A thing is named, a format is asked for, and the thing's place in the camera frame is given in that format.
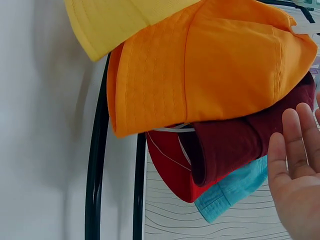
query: clothing rack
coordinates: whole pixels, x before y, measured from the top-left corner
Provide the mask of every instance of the clothing rack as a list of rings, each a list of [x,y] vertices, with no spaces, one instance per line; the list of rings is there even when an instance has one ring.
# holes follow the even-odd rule
[[[259,0],[262,3],[300,9],[310,23],[315,23],[310,11],[313,8],[305,8],[296,5],[292,0]],[[103,168],[105,161],[105,149],[108,133],[109,112],[107,105],[107,71],[110,54],[107,57],[101,81],[98,101],[96,105],[90,153],[88,160],[86,194],[85,194],[85,240],[100,240],[101,224],[101,193],[103,182]],[[144,133],[137,135],[135,156],[135,178],[133,197],[133,240],[143,238],[143,203],[144,203],[144,178],[146,159],[146,136]]]

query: yellow hat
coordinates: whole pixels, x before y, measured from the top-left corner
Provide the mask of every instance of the yellow hat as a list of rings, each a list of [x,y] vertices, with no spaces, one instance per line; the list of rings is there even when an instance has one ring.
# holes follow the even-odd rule
[[[147,26],[199,0],[64,0],[73,31],[97,61]]]

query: white wall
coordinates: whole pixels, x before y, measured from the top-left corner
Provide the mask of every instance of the white wall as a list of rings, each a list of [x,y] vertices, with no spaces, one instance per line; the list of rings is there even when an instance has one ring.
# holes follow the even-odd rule
[[[104,66],[78,44],[63,0],[0,1],[1,240],[84,239]],[[101,239],[131,238],[135,149],[135,136],[108,135]]]

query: hand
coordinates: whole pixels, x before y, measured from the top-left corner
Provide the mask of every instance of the hand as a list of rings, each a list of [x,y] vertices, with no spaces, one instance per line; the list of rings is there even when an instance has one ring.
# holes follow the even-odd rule
[[[320,105],[320,94],[317,101]],[[319,122],[319,109],[315,116]],[[274,133],[268,149],[268,181],[276,211],[294,240],[319,240],[320,131],[305,103],[284,111],[282,124],[283,135]]]

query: cap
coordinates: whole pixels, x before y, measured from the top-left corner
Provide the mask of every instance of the cap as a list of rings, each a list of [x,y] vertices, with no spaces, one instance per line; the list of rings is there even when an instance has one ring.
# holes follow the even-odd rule
[[[256,0],[202,0],[139,31],[111,54],[115,134],[233,119],[272,106],[317,54],[307,34],[292,32],[295,24]]]
[[[193,203],[216,183],[211,182],[204,187],[194,183],[188,156],[184,154],[176,132],[149,131],[146,140],[156,170],[178,198]]]
[[[203,218],[212,223],[240,200],[255,192],[268,177],[267,156],[231,172],[194,202]]]
[[[191,163],[194,183],[206,186],[265,156],[271,135],[283,133],[283,112],[295,109],[299,103],[313,109],[314,99],[315,82],[308,72],[288,95],[267,109],[229,120],[194,122],[194,132],[178,133]]]
[[[199,0],[64,0],[72,29],[96,61],[139,30]]]

